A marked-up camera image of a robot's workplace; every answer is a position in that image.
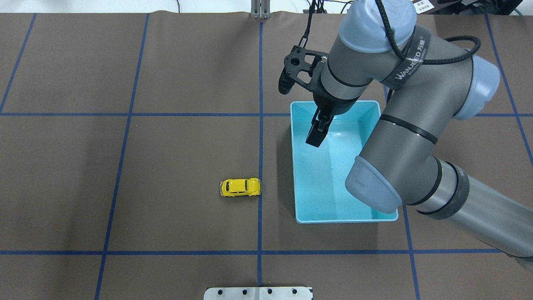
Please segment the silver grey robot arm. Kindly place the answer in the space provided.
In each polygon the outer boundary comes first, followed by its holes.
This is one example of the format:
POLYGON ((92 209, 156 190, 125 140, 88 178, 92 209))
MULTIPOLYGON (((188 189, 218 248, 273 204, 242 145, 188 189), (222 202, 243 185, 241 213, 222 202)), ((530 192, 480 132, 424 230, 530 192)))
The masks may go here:
POLYGON ((356 156, 345 188, 383 213, 401 205, 444 220, 532 270, 532 210, 432 152, 453 118, 491 100, 500 72, 471 50, 416 23, 409 0, 355 0, 327 55, 319 55, 316 115, 306 142, 320 146, 333 116, 352 108, 373 80, 392 91, 356 156))

